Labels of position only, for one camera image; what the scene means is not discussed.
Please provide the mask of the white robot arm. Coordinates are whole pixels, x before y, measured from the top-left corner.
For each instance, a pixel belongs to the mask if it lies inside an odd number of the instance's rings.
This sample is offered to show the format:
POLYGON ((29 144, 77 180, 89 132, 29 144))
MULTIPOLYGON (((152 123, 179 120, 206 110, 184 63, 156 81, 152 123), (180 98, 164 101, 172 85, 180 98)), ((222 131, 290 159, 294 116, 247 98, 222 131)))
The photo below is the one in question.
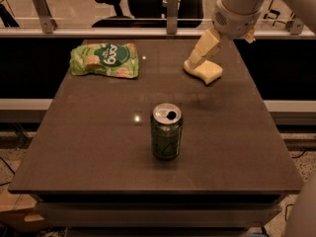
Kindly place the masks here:
MULTIPOLYGON (((298 18, 316 32, 316 0, 282 0, 298 18)), ((221 38, 254 40, 254 26, 264 0, 217 0, 213 27, 198 40, 184 69, 209 84, 220 77, 222 68, 206 58, 215 53, 221 38)), ((316 237, 316 173, 309 176, 287 220, 284 237, 316 237)))

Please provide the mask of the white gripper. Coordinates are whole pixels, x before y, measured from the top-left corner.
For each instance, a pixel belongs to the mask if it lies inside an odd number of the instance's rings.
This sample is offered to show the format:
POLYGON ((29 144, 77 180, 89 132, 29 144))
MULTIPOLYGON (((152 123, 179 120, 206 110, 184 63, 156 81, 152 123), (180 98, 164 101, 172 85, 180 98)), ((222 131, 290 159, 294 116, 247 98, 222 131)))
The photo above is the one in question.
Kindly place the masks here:
POLYGON ((259 9, 246 15, 235 13, 227 9, 222 0, 217 0, 212 16, 213 28, 206 30, 199 38, 188 58, 189 65, 197 67, 214 54, 219 48, 220 35, 230 39, 244 37, 247 43, 254 42, 254 26, 261 12, 259 9))

